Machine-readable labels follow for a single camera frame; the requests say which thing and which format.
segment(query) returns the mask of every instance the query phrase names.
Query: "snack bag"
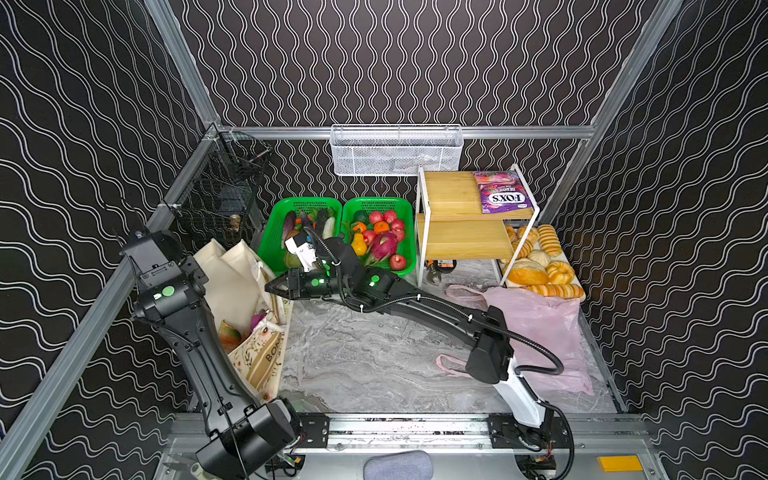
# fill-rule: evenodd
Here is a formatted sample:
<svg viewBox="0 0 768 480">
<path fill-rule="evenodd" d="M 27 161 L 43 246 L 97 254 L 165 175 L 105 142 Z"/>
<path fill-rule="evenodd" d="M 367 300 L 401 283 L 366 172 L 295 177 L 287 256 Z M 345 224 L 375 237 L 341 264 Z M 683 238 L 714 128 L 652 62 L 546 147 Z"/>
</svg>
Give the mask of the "snack bag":
<svg viewBox="0 0 768 480">
<path fill-rule="evenodd" d="M 499 214 L 529 208 L 531 201 L 516 172 L 475 172 L 482 213 Z"/>
</svg>

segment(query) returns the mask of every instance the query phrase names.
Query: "dragon fruit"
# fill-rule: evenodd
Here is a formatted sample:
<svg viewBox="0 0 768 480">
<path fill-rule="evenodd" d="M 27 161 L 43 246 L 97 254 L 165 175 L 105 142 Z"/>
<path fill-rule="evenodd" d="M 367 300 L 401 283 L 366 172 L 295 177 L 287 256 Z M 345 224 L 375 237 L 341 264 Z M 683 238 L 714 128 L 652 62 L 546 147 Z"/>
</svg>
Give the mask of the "dragon fruit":
<svg viewBox="0 0 768 480">
<path fill-rule="evenodd" d="M 363 261 L 363 264 L 366 266 L 374 265 L 382 260 L 389 259 L 395 253 L 397 253 L 397 237 L 392 232 L 381 232 L 371 242 L 368 256 Z"/>
</svg>

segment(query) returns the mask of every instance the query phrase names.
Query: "marble floor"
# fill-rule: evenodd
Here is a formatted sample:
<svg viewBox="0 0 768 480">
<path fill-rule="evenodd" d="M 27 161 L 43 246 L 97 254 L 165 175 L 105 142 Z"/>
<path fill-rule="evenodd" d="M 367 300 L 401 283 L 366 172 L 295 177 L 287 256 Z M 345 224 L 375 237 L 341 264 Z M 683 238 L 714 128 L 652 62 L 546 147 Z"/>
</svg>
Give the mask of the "marble floor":
<svg viewBox="0 0 768 480">
<path fill-rule="evenodd" d="M 490 261 L 459 262 L 439 285 L 424 290 L 443 296 L 452 283 L 476 290 L 494 286 Z M 415 274 L 408 278 L 415 284 Z M 564 412 L 616 412 L 586 340 L 593 396 L 547 392 Z M 449 377 L 435 365 L 444 353 L 466 360 L 462 343 L 418 323 L 380 313 L 355 313 L 334 303 L 295 302 L 280 394 L 300 412 L 509 412 L 491 385 Z"/>
</svg>

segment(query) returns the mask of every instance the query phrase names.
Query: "wavy line pattern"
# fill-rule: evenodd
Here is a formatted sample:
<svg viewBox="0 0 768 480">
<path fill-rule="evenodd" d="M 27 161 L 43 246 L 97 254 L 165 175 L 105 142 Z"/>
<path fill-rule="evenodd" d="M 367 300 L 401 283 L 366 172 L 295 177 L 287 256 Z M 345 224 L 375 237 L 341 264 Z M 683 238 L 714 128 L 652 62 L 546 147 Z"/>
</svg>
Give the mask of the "wavy line pattern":
<svg viewBox="0 0 768 480">
<path fill-rule="evenodd" d="M 557 219 L 671 478 L 768 478 L 768 2 L 688 0 Z"/>
<path fill-rule="evenodd" d="M 1 439 L 204 126 L 141 0 L 0 0 L 0 15 Z M 128 317 L 25 478 L 154 474 L 190 385 L 165 342 Z"/>
<path fill-rule="evenodd" d="M 655 0 L 173 0 L 222 121 L 589 124 Z"/>
<path fill-rule="evenodd" d="M 249 152 L 253 142 L 237 137 L 235 152 Z M 565 166 L 573 156 L 577 140 L 471 140 L 466 141 L 460 170 L 505 170 L 517 163 L 529 179 L 540 206 L 554 191 Z M 327 141 L 278 141 L 272 164 L 257 191 L 262 211 L 285 197 L 401 197 L 415 201 L 415 177 L 338 177 Z"/>
</svg>

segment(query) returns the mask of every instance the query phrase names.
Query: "bread bun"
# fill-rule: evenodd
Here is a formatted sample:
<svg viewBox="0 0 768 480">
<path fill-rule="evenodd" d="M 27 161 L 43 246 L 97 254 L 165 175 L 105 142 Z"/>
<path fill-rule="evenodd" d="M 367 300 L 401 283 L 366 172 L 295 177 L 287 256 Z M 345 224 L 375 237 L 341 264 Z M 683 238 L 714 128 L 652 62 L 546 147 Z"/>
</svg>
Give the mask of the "bread bun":
<svg viewBox="0 0 768 480">
<path fill-rule="evenodd" d="M 574 267 L 568 265 L 566 262 L 552 262 L 547 265 L 547 275 L 549 275 L 549 283 L 565 285 L 574 281 L 576 278 L 576 272 Z"/>
<path fill-rule="evenodd" d="M 509 237 L 509 242 L 514 242 L 518 239 L 517 233 L 515 233 L 515 228 L 510 227 L 509 225 L 504 225 L 504 230 L 507 230 L 507 237 Z"/>
<path fill-rule="evenodd" d="M 512 242 L 512 252 L 513 253 L 515 252 L 515 250 L 517 250 L 519 244 L 520 244 L 520 240 L 515 240 L 514 242 Z M 518 258 L 525 258 L 532 251 L 533 251 L 533 243 L 531 243 L 530 240 L 526 240 L 523 243 L 523 247 L 520 249 L 520 253 L 518 254 Z"/>
<path fill-rule="evenodd" d="M 565 299 L 582 298 L 584 296 L 584 289 L 574 283 L 571 285 L 529 285 L 523 288 L 542 296 L 559 296 Z"/>
<path fill-rule="evenodd" d="M 540 225 L 538 228 L 538 242 L 541 249 L 547 252 L 550 257 L 556 257 L 563 253 L 563 247 L 558 240 L 558 234 L 554 231 L 552 225 Z"/>
<path fill-rule="evenodd" d="M 525 227 L 518 228 L 518 238 L 522 238 L 523 233 L 525 233 Z M 530 240 L 531 243 L 536 243 L 536 240 L 538 240 L 538 235 L 538 229 L 536 227 L 531 227 L 531 231 L 528 232 L 528 238 L 526 238 L 526 240 Z"/>
<path fill-rule="evenodd" d="M 507 278 L 518 285 L 538 285 L 549 281 L 547 270 L 530 260 L 518 260 L 513 263 Z"/>
<path fill-rule="evenodd" d="M 549 263 L 552 261 L 552 259 L 549 258 L 549 255 L 547 255 L 547 253 L 543 250 L 533 250 L 527 255 L 527 258 L 544 267 L 549 265 Z"/>
</svg>

